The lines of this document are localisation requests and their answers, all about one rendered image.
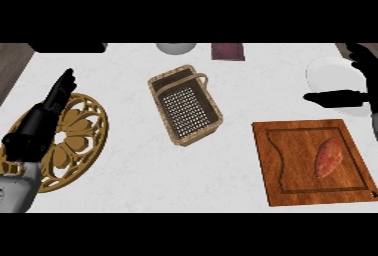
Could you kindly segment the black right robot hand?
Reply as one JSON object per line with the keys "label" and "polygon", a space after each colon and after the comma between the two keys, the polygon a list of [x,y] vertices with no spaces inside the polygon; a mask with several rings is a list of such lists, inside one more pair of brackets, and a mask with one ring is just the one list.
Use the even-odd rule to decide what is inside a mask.
{"label": "black right robot hand", "polygon": [[336,90],[307,93],[302,98],[324,108],[360,107],[364,102],[370,105],[370,112],[378,114],[378,58],[370,50],[357,43],[346,43],[351,67],[355,68],[366,79],[367,92]]}

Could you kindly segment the white plate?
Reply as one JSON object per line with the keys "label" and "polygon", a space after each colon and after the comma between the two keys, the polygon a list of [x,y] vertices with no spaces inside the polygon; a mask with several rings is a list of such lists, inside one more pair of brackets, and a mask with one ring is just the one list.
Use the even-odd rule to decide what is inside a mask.
{"label": "white plate", "polygon": [[[305,79],[310,93],[352,90],[367,92],[366,79],[361,72],[351,67],[351,61],[336,57],[315,58],[305,69]],[[367,102],[360,107],[330,108],[352,116],[370,115],[370,105]]]}

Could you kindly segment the orange sweet potato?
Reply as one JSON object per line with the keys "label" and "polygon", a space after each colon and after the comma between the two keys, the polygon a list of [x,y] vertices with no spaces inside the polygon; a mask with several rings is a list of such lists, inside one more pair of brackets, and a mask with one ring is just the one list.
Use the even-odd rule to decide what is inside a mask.
{"label": "orange sweet potato", "polygon": [[320,145],[315,162],[314,173],[317,178],[326,177],[335,170],[342,161],[342,145],[336,138],[329,138]]}

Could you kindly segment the round wooden carved trivet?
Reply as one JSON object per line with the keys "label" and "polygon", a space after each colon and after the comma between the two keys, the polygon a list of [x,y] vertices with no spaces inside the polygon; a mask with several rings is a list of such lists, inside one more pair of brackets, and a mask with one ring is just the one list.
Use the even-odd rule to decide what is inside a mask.
{"label": "round wooden carved trivet", "polygon": [[59,116],[53,141],[41,160],[39,193],[67,186],[85,173],[100,155],[109,131],[109,122],[100,103],[85,94],[73,93]]}

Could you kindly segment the dark red box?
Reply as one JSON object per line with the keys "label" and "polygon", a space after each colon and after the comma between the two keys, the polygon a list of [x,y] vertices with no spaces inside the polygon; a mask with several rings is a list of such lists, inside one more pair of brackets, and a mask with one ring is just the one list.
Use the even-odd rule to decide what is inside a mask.
{"label": "dark red box", "polygon": [[211,59],[243,61],[243,46],[240,43],[212,43],[211,44]]}

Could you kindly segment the wooden cutting board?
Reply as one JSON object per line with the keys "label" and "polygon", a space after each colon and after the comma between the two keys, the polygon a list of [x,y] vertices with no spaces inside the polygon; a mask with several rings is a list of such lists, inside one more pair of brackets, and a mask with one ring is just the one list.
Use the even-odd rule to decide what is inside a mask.
{"label": "wooden cutting board", "polygon": [[[378,202],[342,119],[253,122],[252,132],[270,206]],[[326,177],[315,177],[315,156],[329,138],[341,142],[342,161]]]}

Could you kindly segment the grey round bowl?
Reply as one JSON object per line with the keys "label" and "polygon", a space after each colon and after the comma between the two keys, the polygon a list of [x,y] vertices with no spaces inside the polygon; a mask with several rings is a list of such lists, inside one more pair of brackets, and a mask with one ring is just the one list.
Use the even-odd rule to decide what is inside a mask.
{"label": "grey round bowl", "polygon": [[168,55],[186,54],[193,48],[194,43],[157,43],[157,49]]}

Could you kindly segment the brown wicker basket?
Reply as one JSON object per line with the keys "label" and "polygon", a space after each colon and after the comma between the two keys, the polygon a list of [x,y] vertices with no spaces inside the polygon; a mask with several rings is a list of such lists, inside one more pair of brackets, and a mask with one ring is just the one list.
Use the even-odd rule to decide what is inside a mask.
{"label": "brown wicker basket", "polygon": [[183,147],[214,133],[222,123],[206,84],[206,75],[191,65],[177,67],[147,81],[171,142]]}

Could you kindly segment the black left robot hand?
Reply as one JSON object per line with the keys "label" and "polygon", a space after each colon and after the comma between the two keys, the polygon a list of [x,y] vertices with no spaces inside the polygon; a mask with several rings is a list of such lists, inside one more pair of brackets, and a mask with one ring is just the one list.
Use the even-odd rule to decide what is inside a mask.
{"label": "black left robot hand", "polygon": [[67,69],[44,101],[35,104],[28,111],[16,131],[5,134],[1,139],[7,161],[41,161],[54,137],[59,116],[75,88],[73,70]]}

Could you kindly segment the black appliance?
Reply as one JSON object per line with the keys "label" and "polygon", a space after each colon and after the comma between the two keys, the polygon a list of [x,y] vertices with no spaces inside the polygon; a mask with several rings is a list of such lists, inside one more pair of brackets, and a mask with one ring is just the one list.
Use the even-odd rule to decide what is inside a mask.
{"label": "black appliance", "polygon": [[103,53],[106,43],[29,43],[38,53]]}

